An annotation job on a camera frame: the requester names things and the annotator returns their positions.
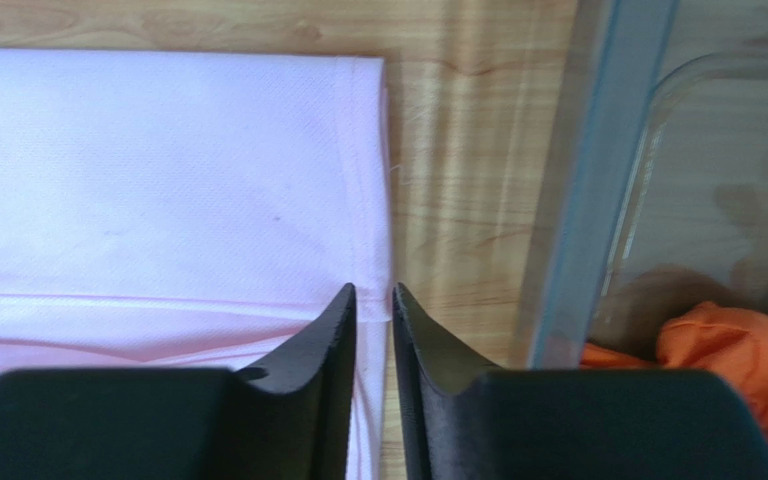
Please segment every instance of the folded towel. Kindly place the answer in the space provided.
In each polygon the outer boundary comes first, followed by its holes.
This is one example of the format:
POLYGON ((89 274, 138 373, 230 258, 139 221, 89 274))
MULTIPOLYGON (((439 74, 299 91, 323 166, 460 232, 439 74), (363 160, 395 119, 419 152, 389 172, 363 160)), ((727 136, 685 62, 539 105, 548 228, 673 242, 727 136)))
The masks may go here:
POLYGON ((0 371, 260 358, 357 287, 347 478, 376 478, 380 59, 0 50, 0 371))

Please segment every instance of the wooden surface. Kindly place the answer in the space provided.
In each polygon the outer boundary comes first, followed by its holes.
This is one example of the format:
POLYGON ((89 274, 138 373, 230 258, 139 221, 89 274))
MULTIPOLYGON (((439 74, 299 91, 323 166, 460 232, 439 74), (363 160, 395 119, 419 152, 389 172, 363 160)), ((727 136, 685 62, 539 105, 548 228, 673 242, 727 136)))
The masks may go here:
MULTIPOLYGON (((387 59, 397 279, 505 362, 575 0, 0 0, 0 46, 387 59)), ((394 370, 382 478, 404 478, 394 370)))

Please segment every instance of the wooden table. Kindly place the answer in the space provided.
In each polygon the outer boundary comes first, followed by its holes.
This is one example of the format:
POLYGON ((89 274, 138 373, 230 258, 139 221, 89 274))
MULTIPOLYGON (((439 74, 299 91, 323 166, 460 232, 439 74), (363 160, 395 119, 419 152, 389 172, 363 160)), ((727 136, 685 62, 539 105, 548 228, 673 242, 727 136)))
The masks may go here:
MULTIPOLYGON (((575 4, 0 0, 0 46, 385 57, 397 279, 505 362, 575 4)), ((397 479, 393 368, 388 382, 382 478, 397 479)))

